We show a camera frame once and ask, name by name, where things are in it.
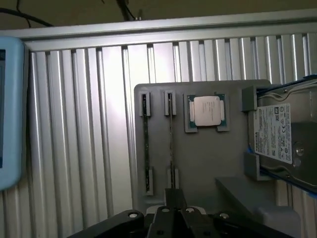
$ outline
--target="light blue tablet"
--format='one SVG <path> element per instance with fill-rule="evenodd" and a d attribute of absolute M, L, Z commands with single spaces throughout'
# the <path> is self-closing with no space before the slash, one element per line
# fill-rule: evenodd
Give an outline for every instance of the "light blue tablet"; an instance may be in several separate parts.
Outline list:
<path fill-rule="evenodd" d="M 28 52 L 14 37 L 0 37 L 0 191 L 25 170 Z"/>

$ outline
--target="gray bracket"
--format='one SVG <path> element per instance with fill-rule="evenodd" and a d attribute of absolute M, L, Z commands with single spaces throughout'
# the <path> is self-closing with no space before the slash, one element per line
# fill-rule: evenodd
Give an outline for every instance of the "gray bracket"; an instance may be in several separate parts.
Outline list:
<path fill-rule="evenodd" d="M 150 190 L 146 192 L 146 196 L 153 196 L 154 190 L 153 190 L 153 167 L 150 167 L 149 169 L 149 178 L 150 178 Z"/>
<path fill-rule="evenodd" d="M 176 115 L 176 94 L 173 90 L 165 90 L 164 91 L 164 114 L 165 116 L 169 115 L 168 111 L 168 95 L 171 95 L 172 98 L 172 114 Z"/>
<path fill-rule="evenodd" d="M 255 181 L 272 180 L 272 178 L 269 176 L 261 175 L 260 157 L 256 154 L 245 152 L 244 158 L 243 158 L 243 166 L 244 166 L 244 174 Z"/>
<path fill-rule="evenodd" d="M 175 188 L 179 188 L 179 172 L 178 172 L 178 169 L 175 168 L 174 172 L 175 172 L 175 175 L 174 175 L 175 176 Z M 172 188 L 170 169 L 167 169 L 167 188 Z"/>
<path fill-rule="evenodd" d="M 216 184 L 246 216 L 268 227 L 300 238 L 301 219 L 291 207 L 276 206 L 274 192 L 268 194 L 258 182 L 246 178 L 217 177 Z"/>
<path fill-rule="evenodd" d="M 146 97 L 147 103 L 147 116 L 151 116 L 151 103 L 150 103 L 150 93 L 146 91 L 139 92 L 139 116 L 143 116 L 143 97 Z"/>
<path fill-rule="evenodd" d="M 243 112 L 253 111 L 258 108 L 257 88 L 250 86 L 242 89 L 242 110 Z"/>

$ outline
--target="hard drive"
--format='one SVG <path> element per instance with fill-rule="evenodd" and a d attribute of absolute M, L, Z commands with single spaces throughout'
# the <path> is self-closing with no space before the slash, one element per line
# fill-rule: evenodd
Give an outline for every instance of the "hard drive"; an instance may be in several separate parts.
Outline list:
<path fill-rule="evenodd" d="M 249 144 L 261 171 L 317 193 L 317 79 L 258 92 Z"/>

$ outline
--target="metal frame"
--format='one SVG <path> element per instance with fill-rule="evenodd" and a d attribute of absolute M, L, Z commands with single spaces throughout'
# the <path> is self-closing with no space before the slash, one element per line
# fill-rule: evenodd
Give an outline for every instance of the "metal frame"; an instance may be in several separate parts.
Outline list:
<path fill-rule="evenodd" d="M 316 29 L 307 9 L 0 31 L 31 51 L 32 152 L 0 195 L 0 237 L 66 237 L 131 208 L 137 84 L 293 81 L 317 72 Z M 316 237 L 314 200 L 280 181 L 276 194 Z"/>

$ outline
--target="black cable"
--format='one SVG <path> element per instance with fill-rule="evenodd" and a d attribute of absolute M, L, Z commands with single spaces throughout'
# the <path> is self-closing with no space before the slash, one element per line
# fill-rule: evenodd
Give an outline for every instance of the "black cable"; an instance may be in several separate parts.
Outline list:
<path fill-rule="evenodd" d="M 130 16 L 133 18 L 133 20 L 135 20 L 134 15 L 132 14 L 132 12 L 130 11 L 130 9 L 128 8 L 127 4 L 125 5 L 125 8 L 127 9 L 128 13 L 130 14 Z"/>
<path fill-rule="evenodd" d="M 46 21 L 38 19 L 37 17 L 30 16 L 28 14 L 25 14 L 25 13 L 22 13 L 22 12 L 18 12 L 18 11 L 15 11 L 15 10 L 11 10 L 11 9 L 7 9 L 7 8 L 3 8 L 3 7 L 0 7 L 0 13 L 5 13 L 5 14 L 13 15 L 13 16 L 22 17 L 22 18 L 28 19 L 30 21 L 34 21 L 34 22 L 37 22 L 39 24 L 42 24 L 44 26 L 53 26 L 52 24 L 49 24 Z"/>
<path fill-rule="evenodd" d="M 133 17 L 133 20 L 135 19 L 134 16 L 132 15 L 131 11 L 129 10 L 127 4 L 125 3 L 125 0 L 116 0 L 116 2 L 121 10 L 121 13 L 123 15 L 123 19 L 125 21 L 130 21 L 129 15 L 131 15 Z"/>
<path fill-rule="evenodd" d="M 21 2 L 21 0 L 17 0 L 17 1 L 16 1 L 16 10 L 17 10 L 18 12 L 22 13 L 22 12 L 20 11 L 20 2 Z M 32 28 L 29 19 L 26 19 L 26 21 L 28 22 L 29 28 Z"/>

